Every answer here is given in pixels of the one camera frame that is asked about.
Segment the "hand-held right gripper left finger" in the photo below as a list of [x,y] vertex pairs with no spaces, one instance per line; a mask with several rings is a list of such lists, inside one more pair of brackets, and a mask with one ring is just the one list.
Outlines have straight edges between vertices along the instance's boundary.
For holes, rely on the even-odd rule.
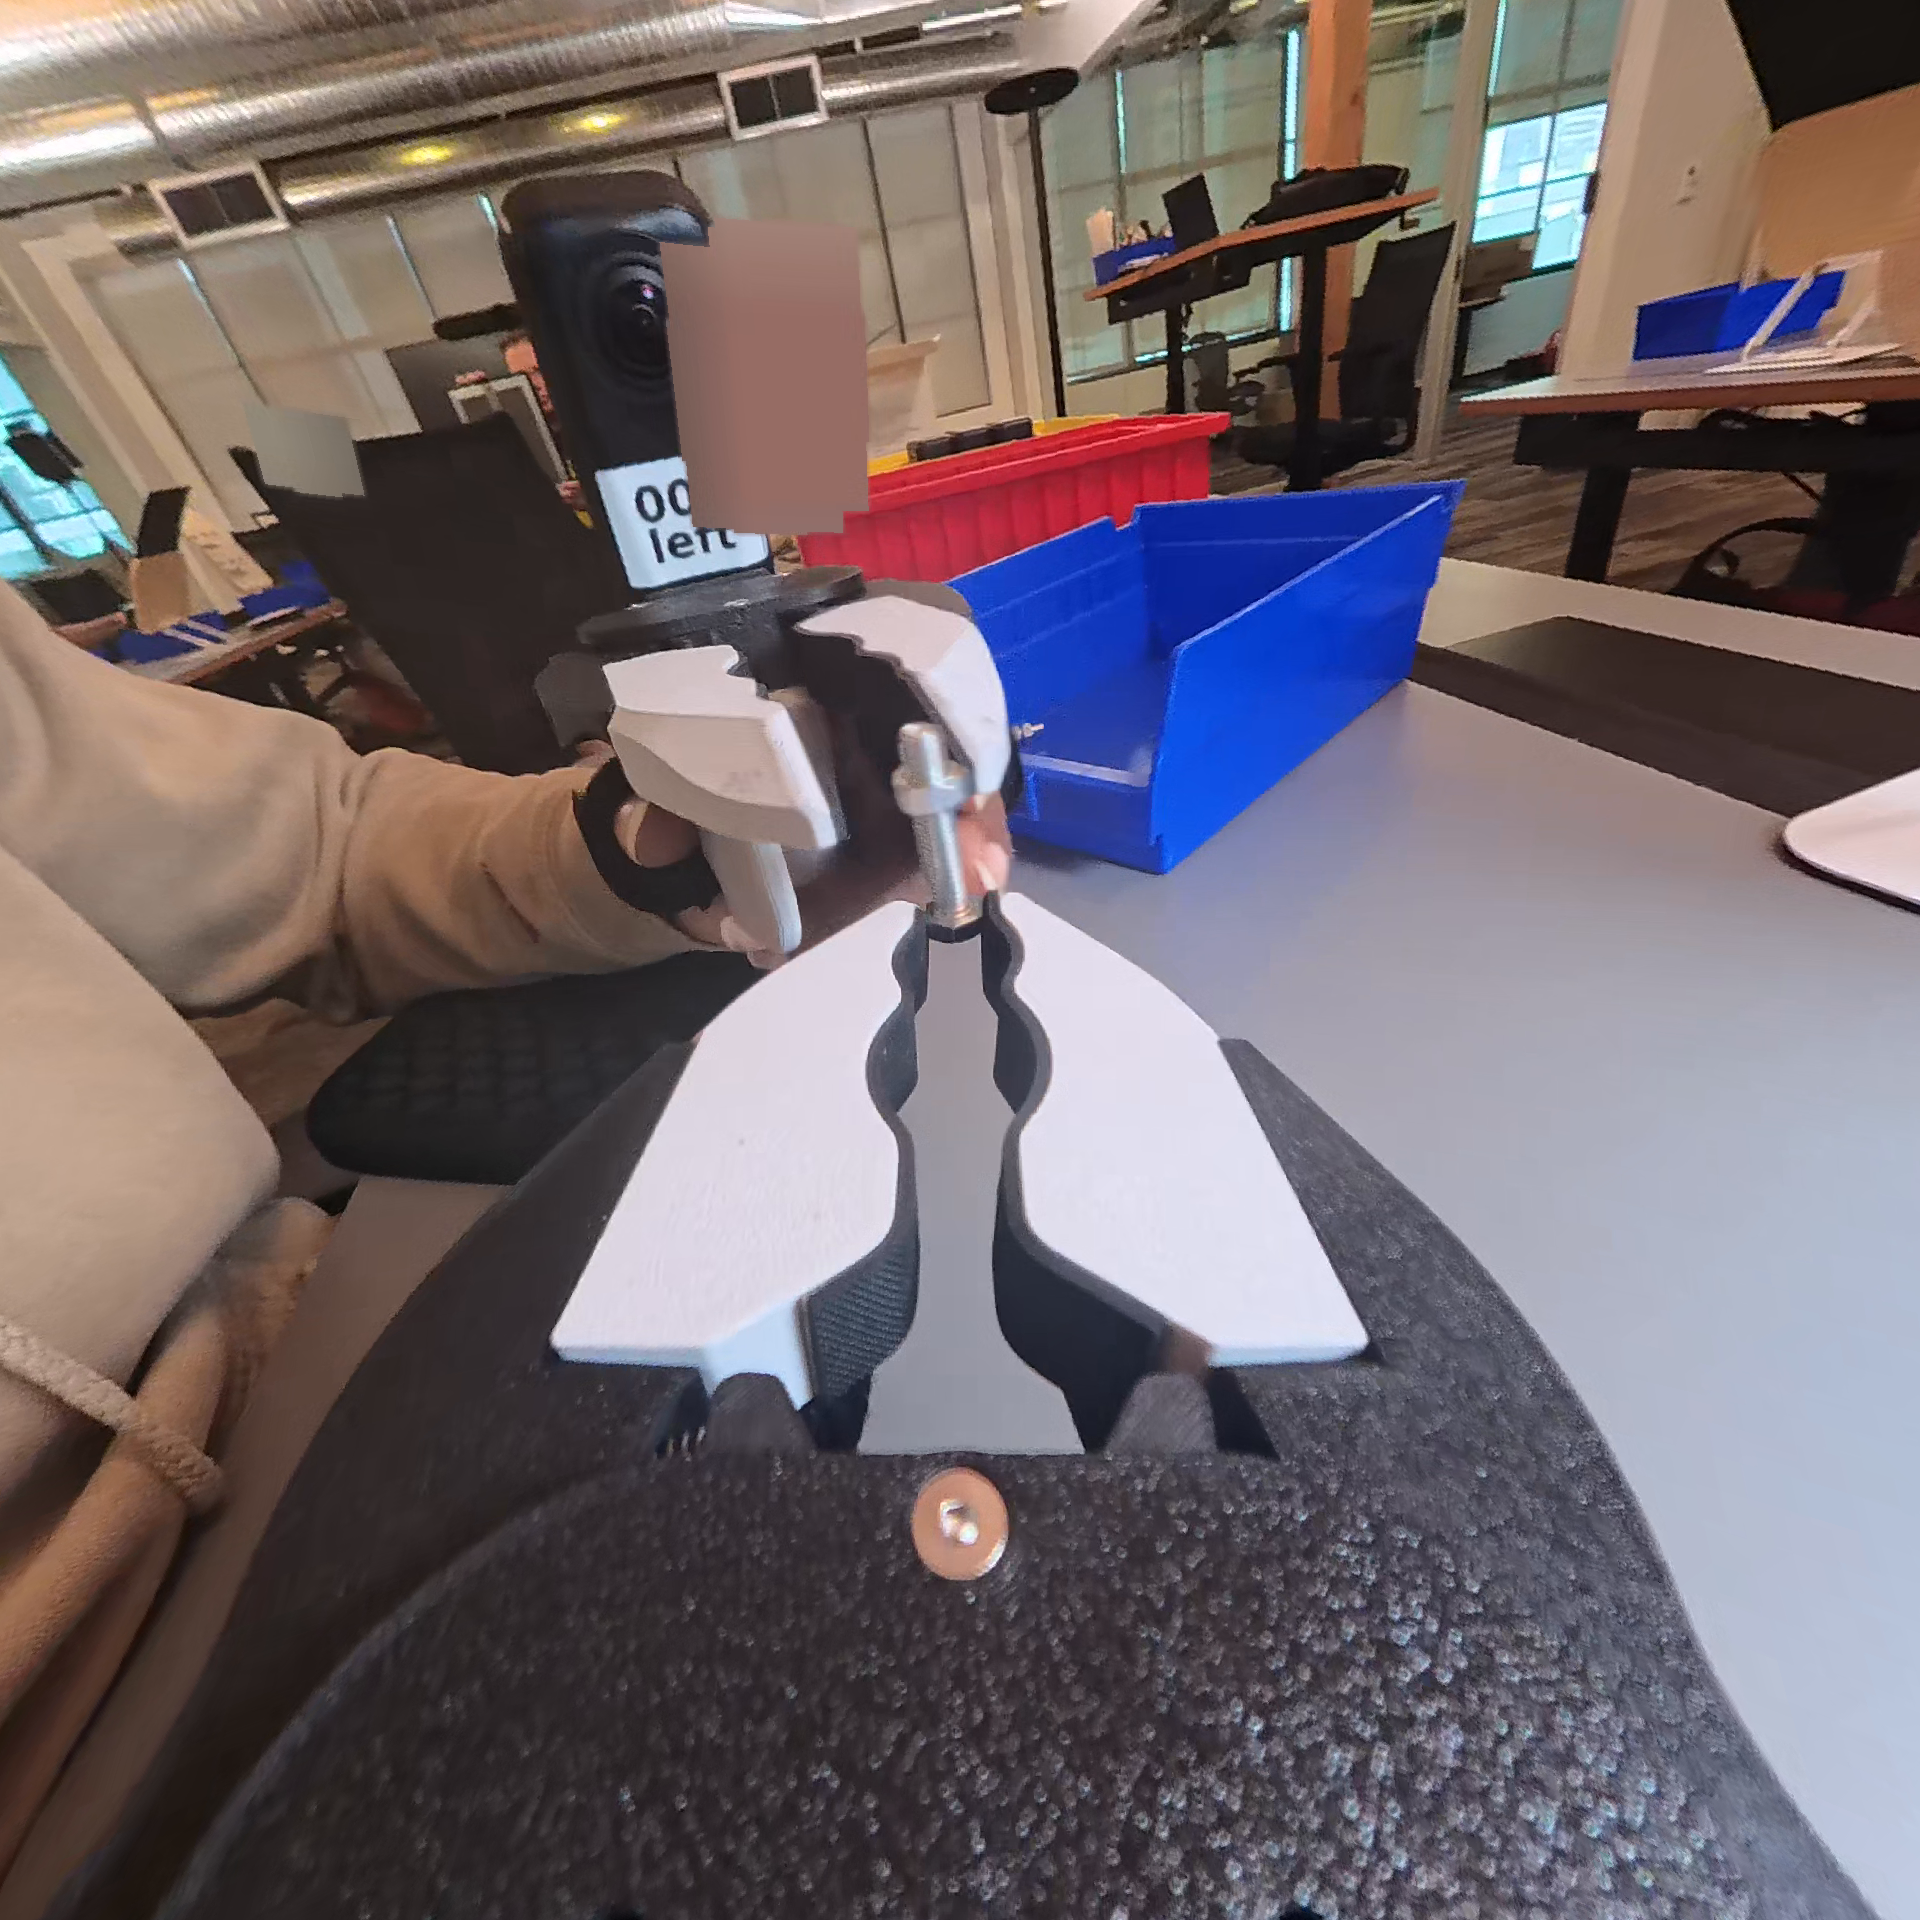
[[837,1402],[919,1302],[925,926],[906,902],[803,950],[691,1043],[552,1325],[563,1360],[770,1377]]

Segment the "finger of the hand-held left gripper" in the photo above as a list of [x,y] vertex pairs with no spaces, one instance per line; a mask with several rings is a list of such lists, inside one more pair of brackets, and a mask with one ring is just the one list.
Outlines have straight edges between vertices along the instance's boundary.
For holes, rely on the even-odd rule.
[[888,784],[898,732],[943,732],[968,780],[954,818],[965,875],[1008,877],[1017,742],[1000,674],[954,590],[870,590],[798,622],[799,684],[849,725],[851,766]]
[[608,738],[635,798],[727,842],[825,853],[845,836],[831,756],[729,645],[608,664]]

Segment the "thin steel screw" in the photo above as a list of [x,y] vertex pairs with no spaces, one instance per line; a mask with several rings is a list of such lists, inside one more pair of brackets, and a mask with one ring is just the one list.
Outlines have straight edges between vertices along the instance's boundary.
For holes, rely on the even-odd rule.
[[920,824],[906,818],[919,853],[919,870],[928,888],[928,902],[920,914],[928,936],[943,942],[970,936],[984,898],[984,889],[976,883],[968,856],[961,848],[959,818],[961,811]]

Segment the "blue plastic bin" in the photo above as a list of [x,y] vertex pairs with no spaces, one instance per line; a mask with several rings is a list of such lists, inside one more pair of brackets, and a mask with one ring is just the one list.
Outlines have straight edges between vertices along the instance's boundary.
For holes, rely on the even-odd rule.
[[1839,300],[1845,270],[1793,280],[1722,282],[1646,301],[1633,324],[1633,363],[1766,350],[1818,331]]
[[952,578],[1031,728],[1014,836],[1182,864],[1403,684],[1462,491],[1143,502]]

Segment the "person's left forearm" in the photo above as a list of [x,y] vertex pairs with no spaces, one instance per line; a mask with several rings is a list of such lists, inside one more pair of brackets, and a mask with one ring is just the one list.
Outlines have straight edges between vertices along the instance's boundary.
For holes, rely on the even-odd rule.
[[141,678],[2,590],[3,957],[26,883],[189,1014],[327,1017],[701,946],[617,898],[578,776],[354,753],[295,712]]

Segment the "person's left hand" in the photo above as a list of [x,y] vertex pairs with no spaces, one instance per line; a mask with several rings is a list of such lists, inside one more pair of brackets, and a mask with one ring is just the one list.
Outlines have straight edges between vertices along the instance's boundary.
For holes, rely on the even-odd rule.
[[[845,796],[848,842],[822,856],[807,881],[795,883],[801,939],[809,950],[857,924],[878,905],[922,905],[917,821],[904,816],[886,782]],[[1014,867],[1011,834],[1000,793],[970,798],[952,816],[959,864],[970,898],[1000,894]]]

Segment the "red plastic bin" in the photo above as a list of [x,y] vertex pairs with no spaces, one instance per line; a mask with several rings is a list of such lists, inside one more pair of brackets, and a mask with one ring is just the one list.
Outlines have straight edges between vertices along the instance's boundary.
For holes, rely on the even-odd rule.
[[1091,522],[1209,493],[1226,414],[1062,424],[1034,440],[951,452],[870,475],[867,509],[839,536],[799,536],[807,566],[873,580],[945,582]]

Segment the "black wrist rest pad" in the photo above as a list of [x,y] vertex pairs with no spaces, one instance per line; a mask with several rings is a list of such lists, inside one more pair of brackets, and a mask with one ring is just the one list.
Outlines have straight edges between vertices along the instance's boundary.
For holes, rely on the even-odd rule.
[[305,1136],[327,1163],[366,1178],[514,1185],[758,980],[743,956],[690,950],[418,998],[313,1094]]

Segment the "black mesh office chair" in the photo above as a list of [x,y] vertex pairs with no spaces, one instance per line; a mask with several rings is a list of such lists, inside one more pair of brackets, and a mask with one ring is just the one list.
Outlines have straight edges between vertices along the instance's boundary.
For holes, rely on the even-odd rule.
[[627,587],[509,418],[359,442],[361,497],[298,493],[251,448],[227,452],[464,763],[531,776],[569,762],[537,677]]

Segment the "black floor lamp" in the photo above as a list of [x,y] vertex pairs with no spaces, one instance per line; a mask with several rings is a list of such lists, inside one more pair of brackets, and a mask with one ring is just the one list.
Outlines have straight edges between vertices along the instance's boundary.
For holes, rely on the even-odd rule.
[[1067,101],[1079,85],[1079,73],[1070,64],[1038,66],[995,83],[982,96],[984,115],[1002,121],[1019,121],[1023,126],[1025,171],[1031,196],[1034,203],[1034,236],[1039,250],[1039,289],[1045,301],[1047,324],[1047,376],[1051,418],[1062,420],[1067,412],[1067,382],[1062,358],[1057,285],[1053,280],[1051,219],[1049,219],[1049,188],[1042,147],[1039,118],[1045,109]]

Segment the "person's torso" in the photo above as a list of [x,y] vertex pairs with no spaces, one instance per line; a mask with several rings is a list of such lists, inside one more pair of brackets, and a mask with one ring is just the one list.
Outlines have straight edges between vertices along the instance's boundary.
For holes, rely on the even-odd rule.
[[2,1859],[193,1526],[329,1236],[187,1025],[31,870],[2,901]]

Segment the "black backpack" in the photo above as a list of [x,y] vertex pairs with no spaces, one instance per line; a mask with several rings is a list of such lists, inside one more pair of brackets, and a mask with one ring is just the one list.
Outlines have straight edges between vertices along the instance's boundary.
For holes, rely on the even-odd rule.
[[1266,201],[1242,219],[1242,229],[1286,225],[1314,212],[1369,201],[1392,201],[1407,190],[1407,166],[1393,162],[1358,162],[1350,166],[1304,166],[1290,179],[1275,180]]

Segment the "white document stand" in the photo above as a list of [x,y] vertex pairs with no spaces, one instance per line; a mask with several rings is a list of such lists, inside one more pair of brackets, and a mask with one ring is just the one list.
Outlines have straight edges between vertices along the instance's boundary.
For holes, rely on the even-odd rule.
[[1918,786],[1909,771],[1811,808],[1781,833],[1781,851],[1806,873],[1918,909]]

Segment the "wooden office desk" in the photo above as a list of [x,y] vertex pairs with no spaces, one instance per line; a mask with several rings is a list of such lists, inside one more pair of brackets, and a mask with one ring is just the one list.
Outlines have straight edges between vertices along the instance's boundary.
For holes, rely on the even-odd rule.
[[1670,358],[1550,376],[1465,398],[1462,418],[1515,418],[1515,465],[1579,474],[1563,572],[1605,582],[1633,474],[1803,474],[1814,529],[1853,609],[1895,594],[1914,541],[1918,368],[1867,357],[1789,368]]

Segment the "black computer monitor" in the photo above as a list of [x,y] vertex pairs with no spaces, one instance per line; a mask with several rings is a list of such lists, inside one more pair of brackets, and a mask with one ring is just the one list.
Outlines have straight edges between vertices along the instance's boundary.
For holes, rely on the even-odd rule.
[[1918,83],[1918,2],[1727,2],[1768,129]]

